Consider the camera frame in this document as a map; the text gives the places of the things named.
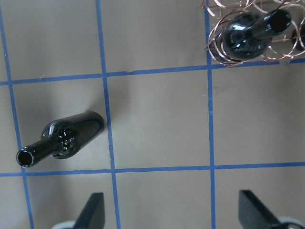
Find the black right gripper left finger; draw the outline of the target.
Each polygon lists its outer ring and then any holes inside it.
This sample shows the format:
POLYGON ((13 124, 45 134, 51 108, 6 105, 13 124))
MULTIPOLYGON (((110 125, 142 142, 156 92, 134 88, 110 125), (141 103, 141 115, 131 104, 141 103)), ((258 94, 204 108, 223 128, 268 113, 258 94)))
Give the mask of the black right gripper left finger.
POLYGON ((103 229, 105 225, 105 207, 103 193, 92 193, 79 217, 75 229, 103 229))

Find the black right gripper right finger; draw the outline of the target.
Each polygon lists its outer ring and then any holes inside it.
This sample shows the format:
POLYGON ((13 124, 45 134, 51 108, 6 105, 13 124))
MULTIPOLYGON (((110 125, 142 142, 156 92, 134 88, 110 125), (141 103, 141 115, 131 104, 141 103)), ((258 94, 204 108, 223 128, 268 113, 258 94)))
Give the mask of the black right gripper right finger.
POLYGON ((239 191, 238 219, 243 229, 285 229, 251 190, 239 191))

